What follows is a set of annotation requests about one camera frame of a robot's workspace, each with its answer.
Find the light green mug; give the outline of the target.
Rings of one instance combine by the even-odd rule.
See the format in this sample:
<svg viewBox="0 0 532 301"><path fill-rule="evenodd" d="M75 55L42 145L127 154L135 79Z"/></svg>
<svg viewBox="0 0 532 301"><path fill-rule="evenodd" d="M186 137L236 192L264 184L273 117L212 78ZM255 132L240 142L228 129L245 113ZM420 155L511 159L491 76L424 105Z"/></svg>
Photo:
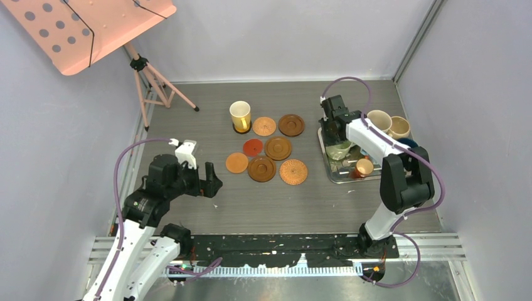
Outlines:
<svg viewBox="0 0 532 301"><path fill-rule="evenodd" d="M328 158L339 161L344 159L350 152L354 144L350 141L343 142L341 144L330 145L325 147Z"/></svg>

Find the light orange wooden coaster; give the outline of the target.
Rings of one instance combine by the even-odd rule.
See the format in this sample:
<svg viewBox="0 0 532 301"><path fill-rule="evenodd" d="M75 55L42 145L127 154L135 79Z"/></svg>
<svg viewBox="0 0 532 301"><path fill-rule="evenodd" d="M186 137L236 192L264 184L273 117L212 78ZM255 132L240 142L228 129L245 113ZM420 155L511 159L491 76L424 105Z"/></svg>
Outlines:
<svg viewBox="0 0 532 301"><path fill-rule="evenodd" d="M225 161L227 170L234 174L244 172L248 167L248 163L248 157L241 152L234 152L230 154Z"/></svg>

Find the cream mug tall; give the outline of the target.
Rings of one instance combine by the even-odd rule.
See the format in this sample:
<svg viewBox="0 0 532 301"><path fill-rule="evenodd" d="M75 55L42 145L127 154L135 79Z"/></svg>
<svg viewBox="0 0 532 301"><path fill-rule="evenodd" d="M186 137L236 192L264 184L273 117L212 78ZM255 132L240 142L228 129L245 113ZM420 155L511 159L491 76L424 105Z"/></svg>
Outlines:
<svg viewBox="0 0 532 301"><path fill-rule="evenodd" d="M392 119L389 114L382 110L372 110L367 113L367 116L378 129L386 134L389 133L392 126Z"/></svg>

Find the red round coaster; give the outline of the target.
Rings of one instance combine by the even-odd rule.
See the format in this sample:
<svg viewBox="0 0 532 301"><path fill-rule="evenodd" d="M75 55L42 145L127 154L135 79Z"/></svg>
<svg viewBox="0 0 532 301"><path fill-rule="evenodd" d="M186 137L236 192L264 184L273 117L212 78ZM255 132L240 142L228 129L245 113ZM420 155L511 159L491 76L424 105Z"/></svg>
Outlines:
<svg viewBox="0 0 532 301"><path fill-rule="evenodd" d="M263 142L260 139L249 139L243 144L243 153L248 157L255 157L262 153Z"/></svg>

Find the brown wooden coaster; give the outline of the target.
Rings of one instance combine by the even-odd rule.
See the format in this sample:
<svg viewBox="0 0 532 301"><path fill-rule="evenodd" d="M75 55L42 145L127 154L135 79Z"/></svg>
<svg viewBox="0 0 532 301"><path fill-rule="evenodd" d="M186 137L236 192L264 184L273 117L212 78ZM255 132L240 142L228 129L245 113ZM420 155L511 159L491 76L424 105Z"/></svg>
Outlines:
<svg viewBox="0 0 532 301"><path fill-rule="evenodd" d="M272 137L264 144L266 156L275 161L287 159L292 153L292 144L285 137Z"/></svg>

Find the woven rattan coaster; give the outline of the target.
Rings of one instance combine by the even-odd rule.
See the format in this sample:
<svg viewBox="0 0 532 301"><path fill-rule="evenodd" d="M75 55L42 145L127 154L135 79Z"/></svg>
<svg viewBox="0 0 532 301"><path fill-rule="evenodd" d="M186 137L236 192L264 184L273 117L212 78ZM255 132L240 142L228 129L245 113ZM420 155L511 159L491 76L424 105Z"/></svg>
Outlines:
<svg viewBox="0 0 532 301"><path fill-rule="evenodd" d="M295 186L307 179L308 169L302 161L289 159L281 164L279 175L286 184Z"/></svg>
<svg viewBox="0 0 532 301"><path fill-rule="evenodd" d="M252 129L257 135L266 137L272 135L276 131L277 124L270 117L259 117L254 121Z"/></svg>

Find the yellow cup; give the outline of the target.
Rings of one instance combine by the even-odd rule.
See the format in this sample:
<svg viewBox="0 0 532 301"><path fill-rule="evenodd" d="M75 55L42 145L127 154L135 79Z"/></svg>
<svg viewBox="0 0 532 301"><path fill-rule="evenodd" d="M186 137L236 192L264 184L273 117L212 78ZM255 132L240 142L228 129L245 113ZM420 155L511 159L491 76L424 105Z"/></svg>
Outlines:
<svg viewBox="0 0 532 301"><path fill-rule="evenodd" d="M246 127L252 124L251 122L251 108L245 101L236 101L230 105L229 112L231 115L231 121L235 125Z"/></svg>

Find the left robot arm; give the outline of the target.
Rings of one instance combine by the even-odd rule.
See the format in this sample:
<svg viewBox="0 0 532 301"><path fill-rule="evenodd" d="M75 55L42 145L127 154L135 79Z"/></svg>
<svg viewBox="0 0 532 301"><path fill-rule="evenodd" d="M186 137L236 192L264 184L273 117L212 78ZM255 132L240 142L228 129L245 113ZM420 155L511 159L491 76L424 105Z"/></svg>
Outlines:
<svg viewBox="0 0 532 301"><path fill-rule="evenodd" d="M139 259L171 201L182 195L213 198L217 194L223 183L216 176L213 163L206 162L205 172L205 179L200 179L198 166L171 154L153 159L142 186L125 200L122 225L84 300L143 300L172 260L190 256L190 230L169 223L150 254Z"/></svg>

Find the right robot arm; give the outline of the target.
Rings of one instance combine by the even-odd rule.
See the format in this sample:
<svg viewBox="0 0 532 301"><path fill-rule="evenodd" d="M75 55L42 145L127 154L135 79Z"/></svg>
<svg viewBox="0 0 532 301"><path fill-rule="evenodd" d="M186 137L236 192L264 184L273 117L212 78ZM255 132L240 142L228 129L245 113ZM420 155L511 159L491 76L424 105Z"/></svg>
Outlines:
<svg viewBox="0 0 532 301"><path fill-rule="evenodd" d="M321 97L321 108L324 116L319 123L326 147L350 142L378 160L381 167L381 204L360 226L358 234L360 253L374 257L400 218L433 198L428 152L423 147L410 148L395 141L359 110L349 111L339 95Z"/></svg>

